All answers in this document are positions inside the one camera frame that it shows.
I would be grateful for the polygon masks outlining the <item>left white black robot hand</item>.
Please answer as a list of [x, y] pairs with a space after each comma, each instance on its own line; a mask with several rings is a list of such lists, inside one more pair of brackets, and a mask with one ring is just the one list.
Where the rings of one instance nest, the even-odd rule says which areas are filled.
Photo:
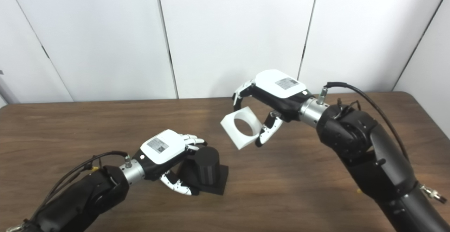
[[207, 141], [191, 134], [167, 129], [145, 141], [133, 155], [139, 179], [160, 180], [169, 189], [183, 195], [197, 196], [199, 190], [183, 182], [172, 168], [207, 146]]

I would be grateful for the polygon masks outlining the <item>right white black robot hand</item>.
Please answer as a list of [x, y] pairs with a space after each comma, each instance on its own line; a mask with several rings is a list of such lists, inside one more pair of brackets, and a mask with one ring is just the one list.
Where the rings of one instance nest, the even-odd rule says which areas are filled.
[[303, 104], [313, 97], [304, 84], [279, 70], [262, 71], [239, 86], [232, 95], [233, 110], [240, 110], [242, 100], [248, 96], [272, 109], [255, 140], [257, 147], [262, 147], [282, 123], [300, 121]]

